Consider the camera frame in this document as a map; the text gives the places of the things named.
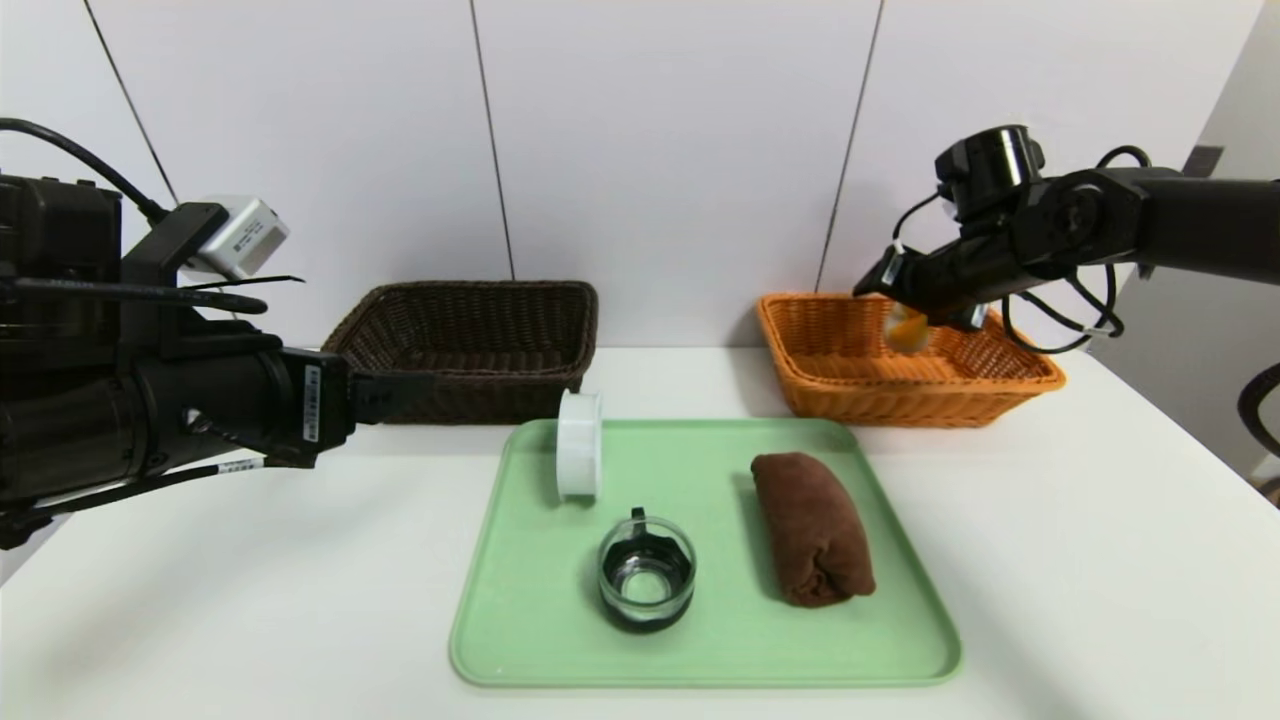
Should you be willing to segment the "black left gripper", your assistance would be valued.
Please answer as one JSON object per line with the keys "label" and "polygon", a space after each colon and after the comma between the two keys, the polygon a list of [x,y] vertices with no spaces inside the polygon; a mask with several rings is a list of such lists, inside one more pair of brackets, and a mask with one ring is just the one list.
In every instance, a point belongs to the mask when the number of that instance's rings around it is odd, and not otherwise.
{"label": "black left gripper", "polygon": [[430,397],[422,373],[352,372],[342,357],[297,348],[140,361],[147,457],[170,469],[241,448],[314,465],[355,423],[387,424]]}

